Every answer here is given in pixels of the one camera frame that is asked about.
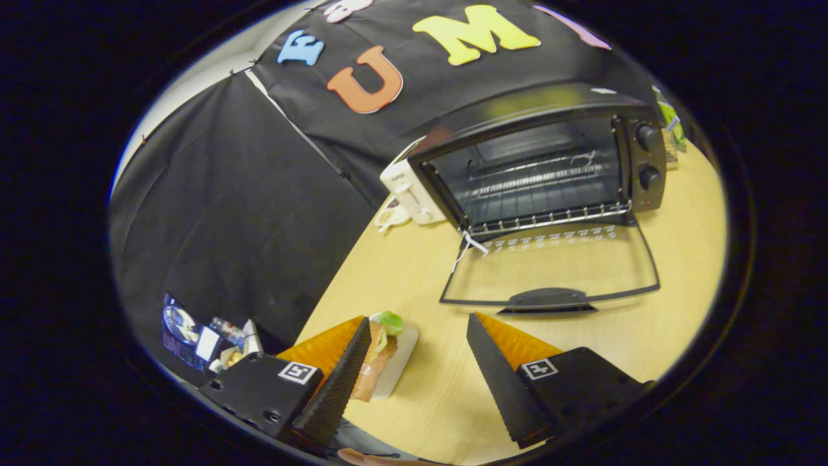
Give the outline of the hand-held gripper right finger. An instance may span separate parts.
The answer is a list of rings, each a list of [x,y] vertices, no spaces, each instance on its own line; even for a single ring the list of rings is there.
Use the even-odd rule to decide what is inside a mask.
[[[565,443],[611,421],[651,390],[586,347],[562,351],[482,313],[466,339],[511,440]]]

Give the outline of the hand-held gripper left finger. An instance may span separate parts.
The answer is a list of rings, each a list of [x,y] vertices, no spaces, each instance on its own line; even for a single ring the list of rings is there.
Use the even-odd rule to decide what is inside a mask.
[[[371,342],[369,319],[356,316],[277,356],[252,352],[199,393],[278,442],[323,453],[340,426]]]

